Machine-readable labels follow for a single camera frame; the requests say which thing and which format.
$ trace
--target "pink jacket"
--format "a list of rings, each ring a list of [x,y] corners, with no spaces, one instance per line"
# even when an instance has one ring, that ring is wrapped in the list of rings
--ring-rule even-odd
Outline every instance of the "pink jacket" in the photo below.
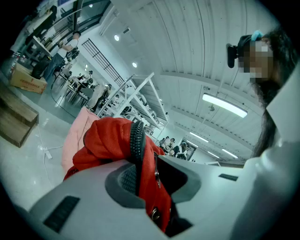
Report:
[[[83,148],[83,136],[91,127],[93,121],[100,119],[97,115],[91,113],[86,107],[83,107],[77,118],[74,120],[62,148],[61,165],[67,171],[73,166],[73,156]]]

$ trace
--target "blue hair clip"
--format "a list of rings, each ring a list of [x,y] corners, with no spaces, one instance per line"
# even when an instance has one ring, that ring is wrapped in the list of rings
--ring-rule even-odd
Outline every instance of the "blue hair clip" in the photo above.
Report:
[[[256,30],[251,36],[251,41],[256,41],[257,38],[261,38],[262,36],[263,34],[259,30]]]

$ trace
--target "white cable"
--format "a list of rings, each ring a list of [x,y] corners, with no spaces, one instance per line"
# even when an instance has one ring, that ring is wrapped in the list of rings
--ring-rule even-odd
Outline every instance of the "white cable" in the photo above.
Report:
[[[48,148],[48,149],[45,148],[45,146],[44,146],[44,144],[43,144],[43,141],[42,141],[41,132],[40,132],[40,130],[39,130],[39,124],[37,124],[37,128],[38,128],[39,138],[40,138],[40,140],[41,140],[41,143],[42,143],[42,145],[43,145],[43,150],[44,150],[44,152],[43,152],[43,155],[44,155],[44,157],[43,157],[44,168],[45,168],[45,171],[46,171],[46,174],[47,174],[48,181],[49,181],[51,187],[53,187],[52,183],[50,182],[49,175],[48,175],[48,171],[47,171],[47,168],[46,168],[46,165],[45,165],[46,151],[49,151],[49,150],[51,150],[51,149],[62,148],[63,146],[60,146],[60,147],[54,147],[54,148]]]

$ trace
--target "staircase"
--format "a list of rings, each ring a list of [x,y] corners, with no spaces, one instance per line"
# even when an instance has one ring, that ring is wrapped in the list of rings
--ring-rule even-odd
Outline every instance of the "staircase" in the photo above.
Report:
[[[38,112],[0,81],[0,136],[20,148],[37,120]]]

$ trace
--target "ceiling light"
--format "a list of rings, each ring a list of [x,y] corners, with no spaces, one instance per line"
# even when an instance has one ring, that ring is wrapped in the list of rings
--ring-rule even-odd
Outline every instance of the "ceiling light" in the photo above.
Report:
[[[193,136],[195,136],[195,137],[197,137],[197,138],[200,138],[201,140],[203,140],[203,141],[205,141],[205,142],[207,142],[208,143],[208,141],[206,140],[206,139],[204,139],[204,138],[201,138],[201,137],[199,137],[198,135],[196,135],[196,134],[193,134],[193,133],[190,133],[191,135],[193,135]]]
[[[195,147],[198,147],[196,144],[193,144],[192,142],[190,142],[190,141],[188,141],[188,140],[187,140],[187,142],[190,143],[190,144],[192,144],[192,145],[195,146]]]
[[[204,101],[207,101],[207,102],[213,103],[215,105],[218,105],[222,108],[225,108],[225,109],[235,113],[236,115],[239,115],[242,118],[246,117],[248,114],[248,112],[246,110],[238,107],[237,105],[227,102],[221,98],[215,97],[211,94],[204,93],[202,99]]]
[[[211,152],[208,152],[209,154],[215,156],[216,158],[219,158],[218,156],[216,156],[215,154],[211,153]]]
[[[226,151],[225,149],[222,149],[222,151],[228,153],[229,155],[233,156],[234,158],[238,158],[237,156],[235,156],[234,154],[232,154],[231,152],[229,151]]]

